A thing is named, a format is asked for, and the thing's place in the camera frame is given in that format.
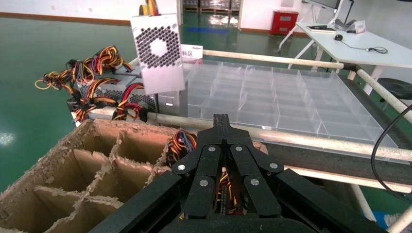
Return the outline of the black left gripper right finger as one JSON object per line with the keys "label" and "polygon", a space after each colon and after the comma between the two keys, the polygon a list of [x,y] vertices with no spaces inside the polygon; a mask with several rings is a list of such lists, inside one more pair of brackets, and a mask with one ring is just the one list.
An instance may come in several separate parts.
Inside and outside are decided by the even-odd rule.
{"label": "black left gripper right finger", "polygon": [[246,212],[255,211],[260,217],[278,217],[281,206],[268,181],[284,171],[284,165],[253,145],[246,130],[230,125],[225,115],[225,140],[228,145],[227,168],[231,183],[242,198]]}

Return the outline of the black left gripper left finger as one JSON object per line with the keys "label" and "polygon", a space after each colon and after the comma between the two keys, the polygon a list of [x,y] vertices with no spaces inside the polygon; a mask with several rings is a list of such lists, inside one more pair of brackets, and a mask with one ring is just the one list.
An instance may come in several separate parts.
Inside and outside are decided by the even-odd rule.
{"label": "black left gripper left finger", "polygon": [[215,114],[213,126],[197,134],[196,148],[172,166],[188,190],[183,212],[186,219],[206,219],[214,212],[222,176],[226,115]]}

